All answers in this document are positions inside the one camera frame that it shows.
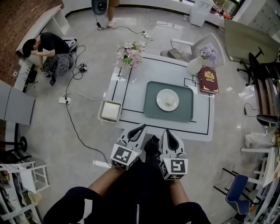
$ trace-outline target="gray cushion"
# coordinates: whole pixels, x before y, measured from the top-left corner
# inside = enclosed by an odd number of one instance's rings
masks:
[[[168,51],[162,51],[161,56],[170,58],[168,55]],[[184,58],[186,62],[190,62],[191,60],[193,60],[193,56],[189,53],[183,53],[182,58]]]

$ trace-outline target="white vase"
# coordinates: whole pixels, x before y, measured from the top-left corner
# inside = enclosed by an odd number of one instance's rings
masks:
[[[202,60],[203,59],[200,56],[192,59],[188,64],[188,72],[192,75],[197,74],[202,67]]]

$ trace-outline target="tile floor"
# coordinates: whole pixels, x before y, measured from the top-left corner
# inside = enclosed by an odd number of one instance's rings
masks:
[[[181,15],[160,10],[117,8],[115,16],[118,18],[117,25],[128,26],[137,32],[155,23],[149,19],[164,19],[169,23],[146,30],[154,38],[146,47],[147,53],[159,55],[162,50],[170,49],[170,38],[195,42],[210,32],[224,46],[221,30],[207,24],[201,28],[191,25]],[[86,60],[88,68],[81,80],[70,83],[68,91],[78,91],[90,98],[102,98],[110,82],[113,63],[116,62],[117,44],[138,40],[140,35],[126,28],[97,31],[91,10],[74,13],[67,19],[71,28],[66,36],[78,38],[79,44],[87,47],[78,63]],[[105,15],[98,16],[98,19],[106,26]],[[255,118],[244,115],[246,102],[257,108],[256,95],[253,86],[245,87],[247,76],[238,73],[238,67],[239,63],[230,62],[226,57],[226,64],[216,69],[220,93],[215,97],[213,140],[184,140],[189,157],[189,173],[182,183],[189,198],[202,206],[213,224],[222,223],[235,214],[225,202],[224,195],[213,189],[213,185],[230,187],[232,177],[222,172],[222,167],[252,177],[260,156],[240,152],[240,148],[245,145],[244,135],[252,131],[263,132],[263,129]],[[48,165],[51,187],[42,192],[44,198],[38,206],[42,217],[68,189],[88,186],[106,170],[95,165],[96,161],[104,161],[104,158],[79,142],[65,105],[56,100],[65,92],[71,72],[59,77],[53,87],[43,74],[38,75],[38,83],[34,85],[36,90],[30,88],[27,92],[36,97],[32,123],[30,126],[20,125],[20,134],[28,139],[28,152]],[[81,139],[87,145],[103,151],[108,158],[122,130],[103,126],[99,122],[97,114],[100,101],[90,101],[77,94],[70,97],[72,102],[69,111]]]

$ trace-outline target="fan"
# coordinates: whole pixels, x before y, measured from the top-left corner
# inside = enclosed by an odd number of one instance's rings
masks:
[[[103,15],[108,8],[108,0],[91,0],[92,10],[96,15]]]

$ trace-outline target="black t-shirt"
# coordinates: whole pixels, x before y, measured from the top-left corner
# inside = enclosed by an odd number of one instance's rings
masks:
[[[70,52],[70,48],[66,42],[53,33],[41,33],[40,39],[41,44],[39,45],[38,51],[42,51],[44,48],[48,51],[55,50],[56,54],[68,54]]]

